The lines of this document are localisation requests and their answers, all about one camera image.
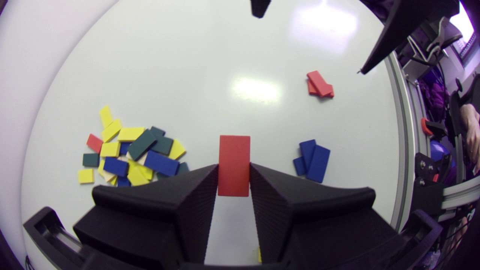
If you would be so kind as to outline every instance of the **person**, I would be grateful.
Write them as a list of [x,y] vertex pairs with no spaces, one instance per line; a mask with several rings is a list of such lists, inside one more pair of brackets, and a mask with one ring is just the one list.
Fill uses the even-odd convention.
[[467,152],[470,161],[475,165],[473,175],[480,171],[480,114],[472,104],[460,107],[460,117],[467,130]]

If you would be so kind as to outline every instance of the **dark green block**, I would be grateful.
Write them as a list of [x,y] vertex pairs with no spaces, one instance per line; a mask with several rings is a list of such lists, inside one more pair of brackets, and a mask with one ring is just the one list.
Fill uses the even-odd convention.
[[177,169],[177,174],[181,174],[182,172],[189,172],[190,170],[188,169],[188,165],[186,162],[182,162],[179,165],[179,168]]
[[155,142],[155,136],[147,129],[128,146],[127,151],[132,156],[132,159],[137,161]]
[[156,173],[156,177],[157,177],[158,180],[168,178],[168,176],[166,176],[166,175],[164,175],[160,172]]
[[99,158],[98,154],[84,154],[83,164],[86,167],[98,167]]
[[157,153],[168,156],[172,149],[173,140],[167,137],[157,137],[156,143],[150,148],[150,150]]
[[153,136],[155,136],[155,138],[165,136],[165,131],[163,131],[163,130],[157,128],[157,127],[152,126],[150,131],[152,132]]

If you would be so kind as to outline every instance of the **white wall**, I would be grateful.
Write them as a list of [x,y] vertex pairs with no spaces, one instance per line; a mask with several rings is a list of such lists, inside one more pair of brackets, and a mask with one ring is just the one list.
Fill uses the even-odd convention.
[[70,52],[115,2],[10,0],[0,16],[0,229],[22,264],[20,190],[36,114]]

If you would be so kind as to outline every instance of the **white table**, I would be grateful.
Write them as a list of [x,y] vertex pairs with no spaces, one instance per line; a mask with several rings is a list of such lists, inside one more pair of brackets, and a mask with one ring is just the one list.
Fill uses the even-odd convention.
[[[155,125],[178,139],[190,169],[217,163],[219,135],[250,135],[252,162],[294,174],[298,143],[316,139],[331,149],[324,184],[375,189],[373,207],[390,222],[399,163],[390,78],[384,62],[356,74],[382,27],[352,0],[273,1],[263,19],[247,0],[119,1],[43,101],[24,164],[23,222],[50,206],[73,234],[94,205],[77,171],[106,104],[125,127]],[[335,98],[308,95],[313,70]],[[52,268],[27,234],[25,244],[36,269]],[[205,263],[256,264],[257,247],[251,198],[217,197]]]

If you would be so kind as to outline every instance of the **window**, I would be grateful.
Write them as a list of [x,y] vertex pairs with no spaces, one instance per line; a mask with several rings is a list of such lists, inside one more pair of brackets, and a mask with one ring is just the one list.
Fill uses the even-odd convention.
[[460,13],[450,18],[450,22],[457,27],[463,35],[463,38],[452,44],[457,52],[459,59],[465,66],[469,60],[469,56],[478,49],[478,38],[476,37],[472,23],[468,18],[465,8],[460,3]]

